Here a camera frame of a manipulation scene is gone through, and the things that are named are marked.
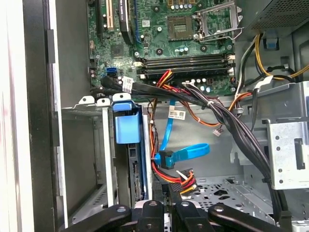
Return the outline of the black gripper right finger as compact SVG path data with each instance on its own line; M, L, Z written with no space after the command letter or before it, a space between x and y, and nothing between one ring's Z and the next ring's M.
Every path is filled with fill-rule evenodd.
M212 205L208 211L193 201L181 198L177 185L168 185L169 203L172 209L173 232L286 232L250 214L222 203Z

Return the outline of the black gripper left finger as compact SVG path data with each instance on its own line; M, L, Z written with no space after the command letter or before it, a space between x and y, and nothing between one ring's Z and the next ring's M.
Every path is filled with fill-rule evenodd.
M162 183L154 181L153 199L139 201L132 209L123 204L100 212L62 229L63 232L162 232L164 197Z

